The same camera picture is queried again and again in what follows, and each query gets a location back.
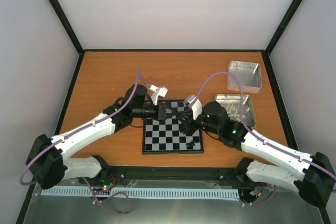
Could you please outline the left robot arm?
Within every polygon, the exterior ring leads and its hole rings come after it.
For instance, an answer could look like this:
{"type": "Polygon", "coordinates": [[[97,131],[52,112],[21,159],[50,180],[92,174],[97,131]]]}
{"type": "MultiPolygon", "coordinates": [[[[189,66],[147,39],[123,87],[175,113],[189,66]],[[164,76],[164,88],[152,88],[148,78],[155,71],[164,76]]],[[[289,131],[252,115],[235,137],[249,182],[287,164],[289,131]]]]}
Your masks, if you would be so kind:
{"type": "Polygon", "coordinates": [[[109,177],[109,166],[99,155],[74,158],[73,154],[96,140],[112,135],[131,125],[133,119],[164,121],[177,112],[168,113],[168,105],[159,102],[167,88],[133,85],[125,96],[105,108],[89,122],[66,133],[48,137],[38,136],[26,160],[27,169],[42,189],[50,189],[62,180],[78,177],[92,178],[104,183],[109,177]]]}

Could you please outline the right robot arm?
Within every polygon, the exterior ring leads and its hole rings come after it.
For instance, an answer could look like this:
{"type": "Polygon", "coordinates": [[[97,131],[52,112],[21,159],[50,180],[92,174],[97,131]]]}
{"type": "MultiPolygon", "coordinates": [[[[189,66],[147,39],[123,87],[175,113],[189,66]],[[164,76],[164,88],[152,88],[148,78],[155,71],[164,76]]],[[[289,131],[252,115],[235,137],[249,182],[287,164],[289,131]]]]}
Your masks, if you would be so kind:
{"type": "Polygon", "coordinates": [[[184,103],[191,114],[182,125],[182,132],[193,134],[196,130],[203,130],[216,134],[225,146],[271,163],[249,161],[244,175],[251,181],[291,190],[318,208],[327,205],[334,192],[335,171],[326,155],[300,152],[272,141],[245,124],[232,121],[226,109],[216,101],[202,106],[192,95],[184,103]]]}

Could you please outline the pile of black chess pieces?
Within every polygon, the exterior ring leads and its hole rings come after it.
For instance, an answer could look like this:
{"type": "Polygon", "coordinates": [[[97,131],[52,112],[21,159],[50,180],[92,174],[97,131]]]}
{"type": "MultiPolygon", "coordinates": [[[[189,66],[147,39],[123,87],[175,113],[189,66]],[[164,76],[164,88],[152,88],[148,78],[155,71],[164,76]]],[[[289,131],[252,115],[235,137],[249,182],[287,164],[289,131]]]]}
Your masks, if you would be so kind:
{"type": "Polygon", "coordinates": [[[180,124],[179,125],[179,131],[183,134],[186,134],[187,133],[187,127],[183,124],[180,124]]]}

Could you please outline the pile of white chess pieces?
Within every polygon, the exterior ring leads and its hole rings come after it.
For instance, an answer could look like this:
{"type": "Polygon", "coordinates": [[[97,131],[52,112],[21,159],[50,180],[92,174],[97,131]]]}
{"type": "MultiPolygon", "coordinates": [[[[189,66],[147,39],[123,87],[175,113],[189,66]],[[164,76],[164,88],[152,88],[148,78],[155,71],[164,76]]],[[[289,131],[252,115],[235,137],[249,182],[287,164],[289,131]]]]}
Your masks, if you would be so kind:
{"type": "Polygon", "coordinates": [[[247,115],[250,112],[250,107],[247,107],[243,110],[243,114],[242,116],[240,116],[240,111],[238,108],[236,108],[233,104],[229,104],[225,106],[225,109],[227,111],[227,114],[230,118],[233,118],[234,120],[240,122],[241,118],[243,118],[244,120],[247,119],[247,115]]]}

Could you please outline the silver tin with white pieces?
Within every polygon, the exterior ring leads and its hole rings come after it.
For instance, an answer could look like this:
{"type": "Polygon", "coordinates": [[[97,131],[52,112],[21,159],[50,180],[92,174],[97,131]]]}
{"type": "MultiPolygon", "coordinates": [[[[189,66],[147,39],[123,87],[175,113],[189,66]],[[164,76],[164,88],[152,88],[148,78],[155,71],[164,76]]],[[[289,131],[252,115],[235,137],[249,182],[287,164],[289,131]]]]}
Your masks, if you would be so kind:
{"type": "Polygon", "coordinates": [[[243,114],[243,110],[247,107],[250,107],[250,112],[247,115],[247,119],[244,120],[244,122],[249,127],[255,127],[256,126],[256,118],[253,108],[253,103],[251,96],[244,94],[243,95],[243,103],[242,106],[240,106],[240,95],[239,94],[217,94],[215,95],[215,101],[217,101],[222,107],[225,108],[226,105],[233,104],[236,108],[239,109],[240,115],[243,114]]]}

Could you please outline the small circuit board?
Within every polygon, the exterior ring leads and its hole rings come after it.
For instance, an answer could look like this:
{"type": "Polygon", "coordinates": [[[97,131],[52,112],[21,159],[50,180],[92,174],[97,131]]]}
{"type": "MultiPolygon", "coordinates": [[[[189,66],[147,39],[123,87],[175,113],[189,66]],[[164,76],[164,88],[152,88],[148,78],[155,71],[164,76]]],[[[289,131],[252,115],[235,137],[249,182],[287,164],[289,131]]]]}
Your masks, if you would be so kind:
{"type": "Polygon", "coordinates": [[[116,180],[113,175],[109,175],[107,179],[102,180],[103,186],[97,190],[99,194],[110,194],[112,189],[115,188],[116,180]]]}

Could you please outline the black and silver chessboard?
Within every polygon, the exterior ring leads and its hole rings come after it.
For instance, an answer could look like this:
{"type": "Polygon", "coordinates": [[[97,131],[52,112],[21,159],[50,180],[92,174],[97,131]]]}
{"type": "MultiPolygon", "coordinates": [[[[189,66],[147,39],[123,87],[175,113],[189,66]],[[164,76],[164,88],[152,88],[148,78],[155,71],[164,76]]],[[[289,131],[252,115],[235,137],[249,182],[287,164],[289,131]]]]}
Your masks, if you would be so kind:
{"type": "Polygon", "coordinates": [[[180,121],[175,117],[163,121],[146,119],[143,122],[142,154],[168,153],[203,153],[202,131],[195,131],[188,136],[179,131],[180,121]],[[186,143],[194,141],[192,150],[186,148],[186,143]]]}

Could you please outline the empty silver tin lid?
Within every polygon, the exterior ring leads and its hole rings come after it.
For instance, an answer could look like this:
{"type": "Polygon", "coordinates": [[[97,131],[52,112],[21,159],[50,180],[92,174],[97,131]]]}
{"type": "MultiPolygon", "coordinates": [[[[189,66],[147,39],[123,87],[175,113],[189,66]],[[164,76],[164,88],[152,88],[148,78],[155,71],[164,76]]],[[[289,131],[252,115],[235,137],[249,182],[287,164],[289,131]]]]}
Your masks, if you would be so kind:
{"type": "Polygon", "coordinates": [[[238,79],[243,92],[258,93],[261,90],[263,85],[259,63],[231,60],[227,69],[238,79]]]}

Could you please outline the black frame rail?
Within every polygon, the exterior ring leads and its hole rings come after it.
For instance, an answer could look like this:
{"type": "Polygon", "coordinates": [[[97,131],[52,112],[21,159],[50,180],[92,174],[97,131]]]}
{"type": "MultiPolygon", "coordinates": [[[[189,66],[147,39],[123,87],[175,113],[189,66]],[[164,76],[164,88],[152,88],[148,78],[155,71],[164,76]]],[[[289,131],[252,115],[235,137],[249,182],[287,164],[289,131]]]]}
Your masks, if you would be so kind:
{"type": "Polygon", "coordinates": [[[125,186],[132,180],[215,182],[220,186],[252,187],[252,182],[234,168],[110,166],[101,177],[89,178],[91,185],[115,183],[125,186]]]}

